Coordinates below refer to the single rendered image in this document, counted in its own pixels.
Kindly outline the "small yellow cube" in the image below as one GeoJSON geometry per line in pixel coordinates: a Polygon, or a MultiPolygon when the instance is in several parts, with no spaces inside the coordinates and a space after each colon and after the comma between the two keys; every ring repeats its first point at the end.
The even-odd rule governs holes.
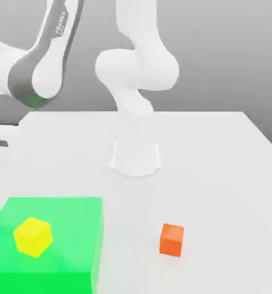
{"type": "Polygon", "coordinates": [[[39,258],[53,242],[50,223],[34,217],[26,219],[13,235],[17,250],[34,258],[39,258]]]}

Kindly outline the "small orange cube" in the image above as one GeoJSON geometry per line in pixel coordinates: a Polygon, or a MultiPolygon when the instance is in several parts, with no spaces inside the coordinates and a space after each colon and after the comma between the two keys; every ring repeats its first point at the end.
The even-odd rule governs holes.
{"type": "Polygon", "coordinates": [[[160,253],[173,257],[180,257],[184,228],[182,226],[165,223],[160,235],[160,253]]]}

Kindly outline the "large green box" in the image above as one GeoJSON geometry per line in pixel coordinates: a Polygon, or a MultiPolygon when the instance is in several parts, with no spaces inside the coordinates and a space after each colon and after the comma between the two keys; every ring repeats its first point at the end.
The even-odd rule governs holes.
{"type": "Polygon", "coordinates": [[[102,198],[8,198],[0,210],[0,294],[97,294],[102,198]],[[29,217],[51,225],[53,243],[33,258],[13,231],[29,217]]]}

